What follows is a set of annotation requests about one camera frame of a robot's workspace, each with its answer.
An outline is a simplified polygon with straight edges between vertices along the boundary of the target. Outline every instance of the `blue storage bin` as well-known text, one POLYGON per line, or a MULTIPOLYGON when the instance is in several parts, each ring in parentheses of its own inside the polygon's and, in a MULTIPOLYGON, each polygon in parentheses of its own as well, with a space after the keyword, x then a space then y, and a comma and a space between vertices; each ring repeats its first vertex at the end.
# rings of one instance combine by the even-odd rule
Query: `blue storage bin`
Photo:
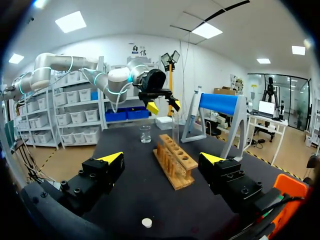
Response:
POLYGON ((127 109, 126 108, 118 108, 118 111, 114 113, 112 109, 109 109, 105 112, 105 121, 106 122, 115 122, 115 121, 123 121, 127 119, 127 109))
POLYGON ((97 91, 91 92, 91 100, 98 100, 98 92, 97 91))
POLYGON ((147 119, 149 111, 144 106, 135 106, 127 108, 128 119, 147 119))

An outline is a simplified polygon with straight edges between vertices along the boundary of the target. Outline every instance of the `yellow black tape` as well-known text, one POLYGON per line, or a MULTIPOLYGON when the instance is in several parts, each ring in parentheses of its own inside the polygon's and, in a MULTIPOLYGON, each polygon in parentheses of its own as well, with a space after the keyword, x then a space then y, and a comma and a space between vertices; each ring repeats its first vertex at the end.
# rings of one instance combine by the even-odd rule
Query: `yellow black tape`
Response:
MULTIPOLYGON (((216 136, 216 138, 219 139, 219 140, 223 140, 223 141, 226 142, 226 140, 225 140, 224 138, 222 138, 222 137, 216 136)), ((281 171, 283 171, 283 172, 285 172, 285 173, 287 173, 287 174, 290 174, 291 176, 293 176, 293 177, 295 177, 295 178, 303 181, 303 179, 300 178, 300 177, 298 177, 297 175, 295 175, 295 174, 293 174, 293 173, 291 173, 291 172, 289 172, 289 171, 287 171, 287 170, 285 170, 285 169, 283 169, 283 168, 281 168, 281 167, 279 167, 279 166, 277 166, 277 165, 272 165, 271 162, 269 162, 269 161, 267 161, 267 160, 264 160, 263 158, 257 156, 256 154, 253 154, 252 152, 249 152, 248 150, 245 150, 245 152, 246 152, 247 154, 253 156, 253 157, 256 157, 256 158, 259 159, 259 160, 264 161, 265 163, 271 165, 272 167, 275 167, 275 168, 277 168, 277 169, 279 169, 279 170, 281 170, 281 171)))
POLYGON ((49 161, 49 159, 56 153, 57 149, 55 149, 53 151, 53 153, 50 154, 50 156, 48 156, 48 158, 44 161, 44 164, 41 166, 39 172, 44 168, 44 166, 46 165, 46 163, 49 161))

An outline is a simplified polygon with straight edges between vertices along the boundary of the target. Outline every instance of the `glass wall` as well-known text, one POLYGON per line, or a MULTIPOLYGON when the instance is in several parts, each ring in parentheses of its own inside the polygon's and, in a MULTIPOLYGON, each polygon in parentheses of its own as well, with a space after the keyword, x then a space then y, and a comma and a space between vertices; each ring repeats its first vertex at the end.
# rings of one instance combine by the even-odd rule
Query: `glass wall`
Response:
POLYGON ((268 88, 269 78, 273 79, 273 90, 277 96, 277 112, 280 113, 281 101, 284 103, 284 119, 290 127, 304 131, 307 128, 309 108, 309 85, 304 78, 278 74, 249 74, 248 99, 255 93, 253 109, 258 110, 259 101, 263 98, 264 90, 268 88))
POLYGON ((263 74, 249 74, 247 89, 246 97, 248 101, 252 103, 254 110, 258 110, 259 101, 262 99, 265 90, 265 76, 263 74))

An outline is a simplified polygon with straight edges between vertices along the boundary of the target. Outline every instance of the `laptop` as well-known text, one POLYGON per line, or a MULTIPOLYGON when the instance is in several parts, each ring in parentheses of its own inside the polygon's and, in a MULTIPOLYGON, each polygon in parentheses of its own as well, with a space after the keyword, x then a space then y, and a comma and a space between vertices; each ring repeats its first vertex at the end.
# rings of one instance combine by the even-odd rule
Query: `laptop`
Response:
POLYGON ((266 118, 273 118, 276 104, 273 102, 259 101, 258 115, 266 118))

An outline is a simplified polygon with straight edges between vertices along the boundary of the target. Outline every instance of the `monitor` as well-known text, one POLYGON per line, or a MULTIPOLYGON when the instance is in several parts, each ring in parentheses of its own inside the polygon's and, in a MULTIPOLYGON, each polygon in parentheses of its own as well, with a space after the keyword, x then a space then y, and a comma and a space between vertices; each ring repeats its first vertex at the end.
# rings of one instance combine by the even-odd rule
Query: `monitor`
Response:
POLYGON ((273 102, 259 101, 258 111, 265 114, 274 115, 276 104, 273 102))

